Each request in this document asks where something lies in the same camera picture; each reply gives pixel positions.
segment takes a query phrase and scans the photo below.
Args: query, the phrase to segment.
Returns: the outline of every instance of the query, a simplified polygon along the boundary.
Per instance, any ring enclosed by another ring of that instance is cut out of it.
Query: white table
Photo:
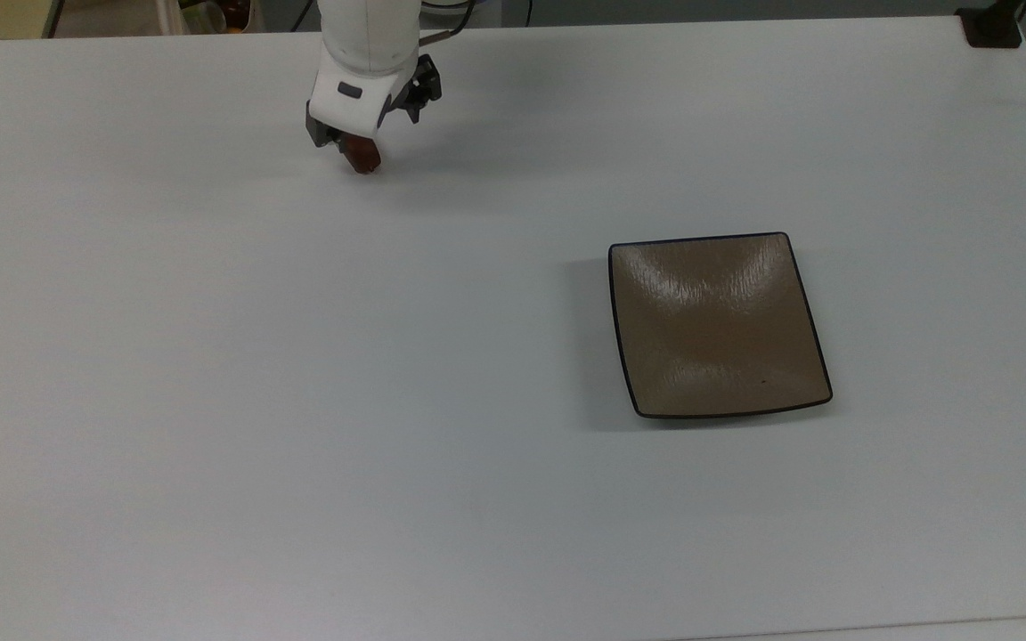
[[[470,32],[359,177],[317,47],[0,44],[0,640],[1026,616],[1026,48]],[[637,417],[607,246],[764,231],[831,404]]]

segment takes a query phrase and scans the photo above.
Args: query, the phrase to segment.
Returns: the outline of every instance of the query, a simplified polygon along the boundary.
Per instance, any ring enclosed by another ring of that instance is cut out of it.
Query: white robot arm
[[[441,96],[438,70],[419,54],[421,7],[422,0],[319,0],[322,48],[308,132],[317,147],[336,143],[359,173],[382,162],[374,135],[388,112],[406,111],[417,122]]]

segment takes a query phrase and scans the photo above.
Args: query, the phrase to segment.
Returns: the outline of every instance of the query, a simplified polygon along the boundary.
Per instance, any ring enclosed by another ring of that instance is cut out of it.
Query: small brown object
[[[785,234],[611,245],[609,280],[640,416],[764,414],[834,396]]]
[[[374,145],[371,138],[364,138],[353,133],[343,133],[339,137],[339,151],[358,173],[370,173],[374,169],[379,169],[379,165],[382,164],[379,146]]]

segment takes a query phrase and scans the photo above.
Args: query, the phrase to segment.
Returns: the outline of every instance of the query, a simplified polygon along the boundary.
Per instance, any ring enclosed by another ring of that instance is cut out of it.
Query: black clamp
[[[964,39],[977,49],[1018,49],[1023,37],[1016,11],[1025,1],[997,0],[987,9],[956,9]]]
[[[431,101],[441,97],[441,74],[435,68],[430,53],[419,56],[415,76],[395,101],[394,109],[403,110],[410,116],[410,122],[419,122],[419,112]]]

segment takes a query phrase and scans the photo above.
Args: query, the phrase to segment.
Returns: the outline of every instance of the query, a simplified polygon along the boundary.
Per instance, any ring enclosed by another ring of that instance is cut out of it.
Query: black cable
[[[453,31],[449,32],[448,36],[446,37],[457,36],[457,34],[462,33],[462,30],[465,29],[465,25],[469,24],[469,16],[473,15],[474,4],[477,4],[477,0],[469,0],[469,4],[465,5],[465,15],[462,16],[462,22],[460,22],[460,24],[457,24],[457,27],[453,28]]]
[[[469,24],[469,16],[473,15],[473,5],[477,4],[477,0],[469,0],[469,4],[465,5],[465,15],[462,16],[462,22],[457,24],[456,28],[451,31],[439,31],[438,33],[432,34],[432,36],[423,37],[419,40],[420,47],[425,47],[427,44],[434,44],[435,42],[441,42],[447,39],[447,37],[455,37],[457,34],[462,33],[465,29],[465,25]]]
[[[307,12],[310,11],[311,3],[314,3],[314,0],[307,0],[307,4],[303,4],[303,11],[301,11],[301,16],[295,17],[295,24],[292,25],[292,31],[298,30],[299,25],[303,24],[303,17],[306,17]]]

